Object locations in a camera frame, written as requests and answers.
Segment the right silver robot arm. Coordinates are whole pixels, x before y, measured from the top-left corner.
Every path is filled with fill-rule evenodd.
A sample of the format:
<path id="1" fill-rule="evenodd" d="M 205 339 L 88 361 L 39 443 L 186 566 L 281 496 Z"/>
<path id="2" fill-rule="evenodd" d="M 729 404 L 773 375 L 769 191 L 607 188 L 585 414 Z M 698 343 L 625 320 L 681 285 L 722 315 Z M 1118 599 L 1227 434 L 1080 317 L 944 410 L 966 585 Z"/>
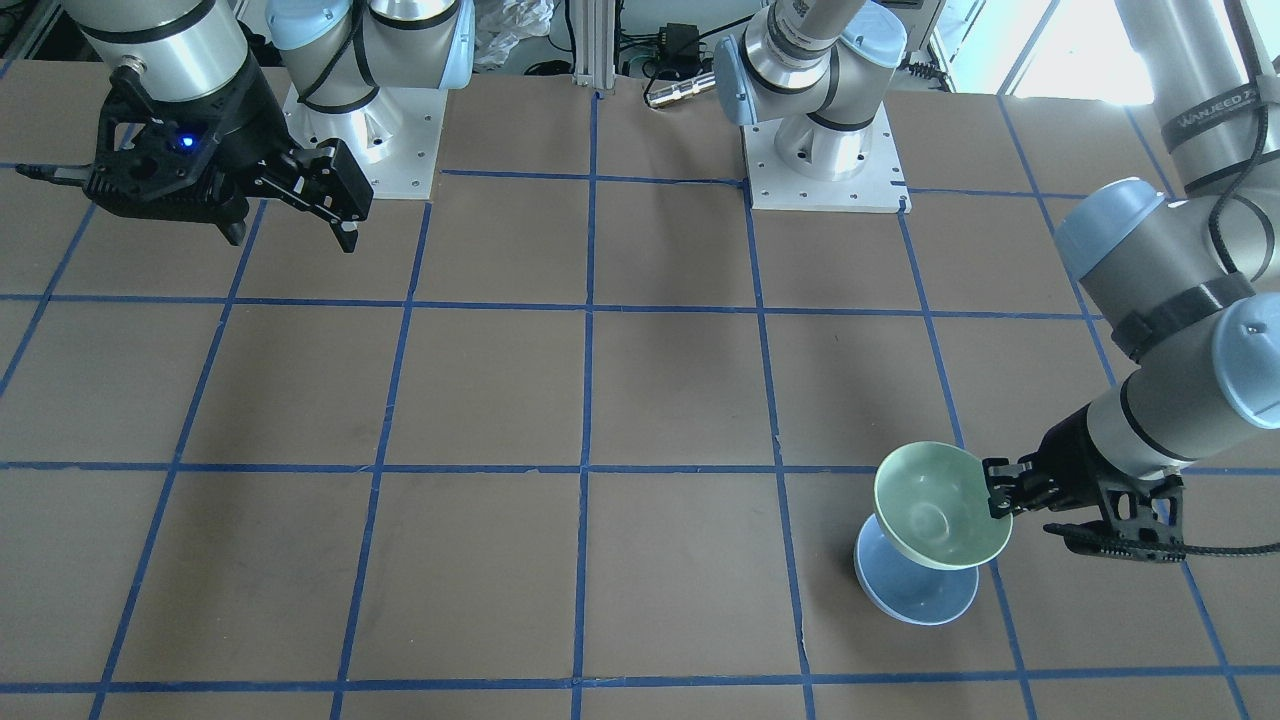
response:
<path id="1" fill-rule="evenodd" d="M 344 252 L 376 199 L 426 197 L 442 109 L 474 73 L 471 1 L 68 1 L 110 90 L 83 165 L 20 163 L 123 218 L 248 234 L 251 199 L 323 220 Z"/>

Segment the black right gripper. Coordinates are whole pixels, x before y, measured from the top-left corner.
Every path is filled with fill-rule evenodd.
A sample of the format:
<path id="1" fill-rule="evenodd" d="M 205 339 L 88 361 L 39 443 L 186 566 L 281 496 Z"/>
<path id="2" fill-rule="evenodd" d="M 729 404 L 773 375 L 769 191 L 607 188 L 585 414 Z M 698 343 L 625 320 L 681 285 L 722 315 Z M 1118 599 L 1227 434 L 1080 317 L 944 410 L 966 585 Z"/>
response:
<path id="1" fill-rule="evenodd" d="M 325 222 L 343 252 L 356 250 L 371 182 L 344 141 L 307 149 L 291 140 L 261 67 L 242 65 L 188 101 L 161 101 L 142 78 L 134 65 L 111 72 L 91 163 L 20 163 L 18 173 L 76 187 L 118 217 L 215 222 L 233 247 L 248 234 L 248 200 L 279 199 Z"/>

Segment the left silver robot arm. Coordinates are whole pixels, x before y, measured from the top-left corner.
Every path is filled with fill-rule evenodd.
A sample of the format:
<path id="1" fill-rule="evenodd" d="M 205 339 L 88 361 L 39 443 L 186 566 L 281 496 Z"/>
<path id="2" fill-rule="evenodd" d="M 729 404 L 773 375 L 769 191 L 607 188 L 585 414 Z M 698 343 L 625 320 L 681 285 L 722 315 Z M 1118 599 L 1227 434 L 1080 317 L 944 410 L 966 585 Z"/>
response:
<path id="1" fill-rule="evenodd" d="M 1087 507 L 1100 518 L 1046 527 L 1075 553 L 1277 552 L 1188 544 L 1178 525 L 1183 468 L 1277 429 L 1277 74 L 1243 1 L 1116 9 L 1185 200 L 1120 179 L 1080 201 L 1053 242 L 1135 370 L 1016 461 L 938 443 L 893 451 L 879 465 L 874 524 L 922 566 L 982 565 L 1016 515 Z"/>

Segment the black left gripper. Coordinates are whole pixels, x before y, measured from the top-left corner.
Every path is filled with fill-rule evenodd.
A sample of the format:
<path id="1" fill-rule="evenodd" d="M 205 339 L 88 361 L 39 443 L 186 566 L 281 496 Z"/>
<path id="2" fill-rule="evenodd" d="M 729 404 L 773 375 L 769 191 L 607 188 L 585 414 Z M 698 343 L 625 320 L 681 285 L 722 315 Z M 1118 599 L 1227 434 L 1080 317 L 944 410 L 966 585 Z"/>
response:
<path id="1" fill-rule="evenodd" d="M 1157 466 L 1133 473 L 1116 466 L 1094 441 L 1091 409 L 1083 407 L 1051 428 L 1039 447 L 1012 462 L 986 457 L 987 483 L 1018 483 L 1023 488 L 988 488 L 989 515 L 1015 518 L 1032 510 L 1061 512 L 1094 507 L 1100 519 L 1083 524 L 1050 523 L 1069 551 L 1085 556 L 1132 561 L 1183 561 L 1185 543 L 1179 527 L 1183 482 L 1178 469 Z"/>

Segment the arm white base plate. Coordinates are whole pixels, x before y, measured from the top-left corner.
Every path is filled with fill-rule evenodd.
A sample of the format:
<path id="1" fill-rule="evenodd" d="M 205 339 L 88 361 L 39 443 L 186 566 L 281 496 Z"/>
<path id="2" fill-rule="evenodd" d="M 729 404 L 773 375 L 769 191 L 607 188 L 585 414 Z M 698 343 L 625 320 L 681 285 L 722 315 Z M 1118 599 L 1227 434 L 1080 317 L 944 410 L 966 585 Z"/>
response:
<path id="1" fill-rule="evenodd" d="M 365 108 L 325 114 L 298 102 L 283 105 L 291 136 L 303 146 L 342 138 L 379 200 L 429 200 L 433 195 L 445 102 L 440 88 L 381 88 Z"/>
<path id="2" fill-rule="evenodd" d="M 751 204 L 769 211 L 909 213 L 913 201 L 884 105 L 869 126 L 829 129 L 805 115 L 742 127 Z"/>

